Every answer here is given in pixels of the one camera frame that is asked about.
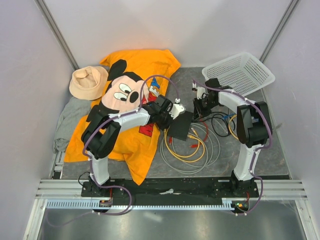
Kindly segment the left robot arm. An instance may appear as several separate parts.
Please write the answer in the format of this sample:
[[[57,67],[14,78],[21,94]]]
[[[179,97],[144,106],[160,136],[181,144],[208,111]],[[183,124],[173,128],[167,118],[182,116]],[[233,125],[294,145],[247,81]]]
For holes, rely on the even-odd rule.
[[[88,115],[89,125],[84,130],[81,141],[82,153],[90,161],[90,177],[94,181],[92,191],[99,197],[110,191],[108,157],[115,147],[120,133],[135,127],[156,124],[161,130],[167,129],[179,115],[180,98],[171,102],[163,95],[155,101],[143,103],[131,111],[107,113],[103,103],[94,106]]]

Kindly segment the white plastic basket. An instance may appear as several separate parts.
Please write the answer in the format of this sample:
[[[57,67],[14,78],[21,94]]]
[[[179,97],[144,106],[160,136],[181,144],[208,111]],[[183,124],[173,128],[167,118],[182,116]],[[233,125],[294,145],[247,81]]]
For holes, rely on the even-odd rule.
[[[248,52],[238,53],[206,66],[201,73],[206,80],[217,78],[220,85],[230,86],[244,97],[276,79],[258,58]]]

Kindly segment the black network switch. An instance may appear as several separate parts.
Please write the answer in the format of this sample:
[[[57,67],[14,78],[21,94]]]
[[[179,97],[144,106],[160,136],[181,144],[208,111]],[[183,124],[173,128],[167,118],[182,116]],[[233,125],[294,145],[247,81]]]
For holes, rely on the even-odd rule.
[[[185,111],[180,114],[170,125],[167,135],[175,139],[186,141],[191,127],[193,113]]]

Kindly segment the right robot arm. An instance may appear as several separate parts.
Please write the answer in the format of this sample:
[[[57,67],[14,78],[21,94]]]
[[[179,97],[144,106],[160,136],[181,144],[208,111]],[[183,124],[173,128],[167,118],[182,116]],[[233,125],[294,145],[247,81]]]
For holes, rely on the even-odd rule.
[[[264,101],[255,102],[242,96],[230,86],[221,86],[217,78],[200,83],[193,80],[196,91],[193,99],[195,120],[203,119],[212,113],[216,106],[224,106],[236,114],[236,136],[240,153],[233,174],[235,181],[229,184],[229,191],[235,197],[247,191],[244,181],[255,177],[254,169],[262,149],[272,145],[272,126],[268,105]]]

